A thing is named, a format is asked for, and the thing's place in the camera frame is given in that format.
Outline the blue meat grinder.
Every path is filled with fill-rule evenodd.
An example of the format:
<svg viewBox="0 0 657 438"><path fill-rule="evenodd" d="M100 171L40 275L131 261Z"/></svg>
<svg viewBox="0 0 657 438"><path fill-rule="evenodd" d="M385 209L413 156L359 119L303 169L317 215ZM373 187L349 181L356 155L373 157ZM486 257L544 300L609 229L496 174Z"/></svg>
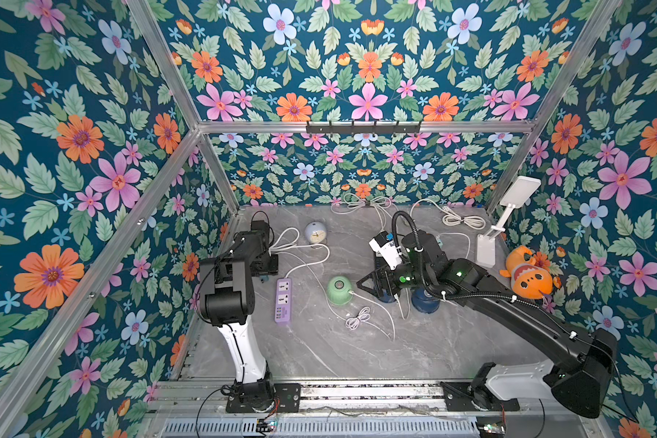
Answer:
<svg viewBox="0 0 657 438"><path fill-rule="evenodd" d="M423 288L417 288L411 295L412 306L424 314L433 314L439 310L441 300L428 294Z"/></svg>
<svg viewBox="0 0 657 438"><path fill-rule="evenodd" d="M387 294L387 295L379 295L378 296L379 301L382 303L394 303L396 301L396 298L393 295Z"/></svg>

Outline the blue meat grinder front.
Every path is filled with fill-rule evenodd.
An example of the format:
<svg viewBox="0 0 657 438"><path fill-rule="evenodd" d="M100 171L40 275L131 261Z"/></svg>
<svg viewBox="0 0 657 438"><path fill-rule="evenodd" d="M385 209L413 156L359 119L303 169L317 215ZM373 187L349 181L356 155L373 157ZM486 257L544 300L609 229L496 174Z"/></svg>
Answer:
<svg viewBox="0 0 657 438"><path fill-rule="evenodd" d="M424 314L433 314L439 310L441 300L428 294L423 288L417 288L411 295L412 306Z"/></svg>

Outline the green meat grinder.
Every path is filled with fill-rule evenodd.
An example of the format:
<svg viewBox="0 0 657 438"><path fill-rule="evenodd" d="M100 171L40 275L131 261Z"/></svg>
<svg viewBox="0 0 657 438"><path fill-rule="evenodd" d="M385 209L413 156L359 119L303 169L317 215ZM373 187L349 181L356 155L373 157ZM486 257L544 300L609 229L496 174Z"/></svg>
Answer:
<svg viewBox="0 0 657 438"><path fill-rule="evenodd" d="M345 276L332 277L327 286L328 302L334 306L342 307L352 300L353 287L350 279Z"/></svg>

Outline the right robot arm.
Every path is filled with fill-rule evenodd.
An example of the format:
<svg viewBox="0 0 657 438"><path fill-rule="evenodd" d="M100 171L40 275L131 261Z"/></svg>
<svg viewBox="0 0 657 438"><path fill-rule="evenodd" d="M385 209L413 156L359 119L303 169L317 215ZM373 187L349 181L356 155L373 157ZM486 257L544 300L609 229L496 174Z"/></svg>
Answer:
<svg viewBox="0 0 657 438"><path fill-rule="evenodd" d="M437 239L420 228L405 211L392 217L410 233L383 230L370 241L375 268L357 283L378 299L396 301L409 292L412 306L432 314L441 303L469 307L502 324L545 355L544 361L515 366L484 363L458 395L482 411L499 410L519 399L554 400L578 416L595 419L616 372L617 339L606 330L574 328L545 312L552 278L530 264L525 246L510 253L501 276L467 258L450 258Z"/></svg>

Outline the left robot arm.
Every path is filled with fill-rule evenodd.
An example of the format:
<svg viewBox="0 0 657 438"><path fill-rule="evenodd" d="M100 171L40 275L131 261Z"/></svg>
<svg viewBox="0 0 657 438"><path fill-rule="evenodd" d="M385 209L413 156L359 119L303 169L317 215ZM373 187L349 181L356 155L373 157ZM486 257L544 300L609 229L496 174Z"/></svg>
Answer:
<svg viewBox="0 0 657 438"><path fill-rule="evenodd" d="M200 263L197 313L221 333L235 365L227 396L232 403L256 412L270 409L276 400L272 374L252 326L253 279L278 272L278 256L271 253L274 243L269 216L254 217L249 230L234 235L230 248Z"/></svg>

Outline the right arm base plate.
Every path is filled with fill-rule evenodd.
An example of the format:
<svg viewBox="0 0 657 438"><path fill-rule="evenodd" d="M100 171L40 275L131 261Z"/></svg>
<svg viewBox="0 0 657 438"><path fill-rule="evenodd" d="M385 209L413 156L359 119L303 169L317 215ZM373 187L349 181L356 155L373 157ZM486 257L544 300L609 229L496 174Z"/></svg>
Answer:
<svg viewBox="0 0 657 438"><path fill-rule="evenodd" d="M485 387L473 388L470 381L440 381L448 412L519 412L516 399L501 401Z"/></svg>

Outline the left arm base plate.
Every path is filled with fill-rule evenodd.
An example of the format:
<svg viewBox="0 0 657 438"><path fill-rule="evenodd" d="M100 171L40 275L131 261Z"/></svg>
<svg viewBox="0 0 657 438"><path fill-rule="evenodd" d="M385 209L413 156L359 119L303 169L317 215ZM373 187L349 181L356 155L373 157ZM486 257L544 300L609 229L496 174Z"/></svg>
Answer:
<svg viewBox="0 0 657 438"><path fill-rule="evenodd" d="M302 386L299 383L241 384L227 398L227 414L295 414L299 411Z"/></svg>

